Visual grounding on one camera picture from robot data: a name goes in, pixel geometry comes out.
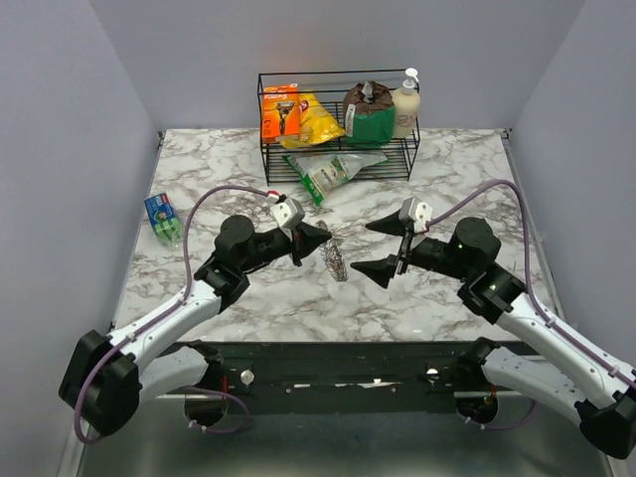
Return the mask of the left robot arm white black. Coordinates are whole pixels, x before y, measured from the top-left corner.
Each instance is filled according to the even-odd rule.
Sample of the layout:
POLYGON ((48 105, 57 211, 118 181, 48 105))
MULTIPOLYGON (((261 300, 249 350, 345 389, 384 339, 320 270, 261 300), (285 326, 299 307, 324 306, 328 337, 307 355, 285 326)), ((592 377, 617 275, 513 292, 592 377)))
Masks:
POLYGON ((295 265, 331 239, 308 225, 300 213, 275 207, 275 228, 259 233, 243 215, 225 219, 215 249, 197 269, 186 271, 185 286, 172 298, 132 324, 102 335, 79 338, 59 387, 60 398, 74 411, 80 442, 95 444, 120 430, 148 399, 178 388, 212 391, 219 366, 198 349, 168 348, 199 324, 230 308, 247 291, 248 277, 279 258, 295 265))

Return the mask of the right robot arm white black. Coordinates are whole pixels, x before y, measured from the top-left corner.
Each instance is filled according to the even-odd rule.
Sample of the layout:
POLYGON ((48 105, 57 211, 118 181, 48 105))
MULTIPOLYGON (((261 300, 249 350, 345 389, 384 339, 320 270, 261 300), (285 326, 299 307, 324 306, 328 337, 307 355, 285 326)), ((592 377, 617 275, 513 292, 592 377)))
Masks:
POLYGON ((544 359, 532 363, 483 340, 457 365, 466 388, 504 387, 572 421, 596 449, 625 459, 635 448, 635 369, 594 345, 531 295, 529 284, 500 266, 501 248, 483 219, 464 218, 448 241, 426 236, 425 212, 395 212, 366 225, 399 237, 399 251, 353 269, 382 288, 409 266, 461 281, 457 295, 473 314, 515 335, 544 359))

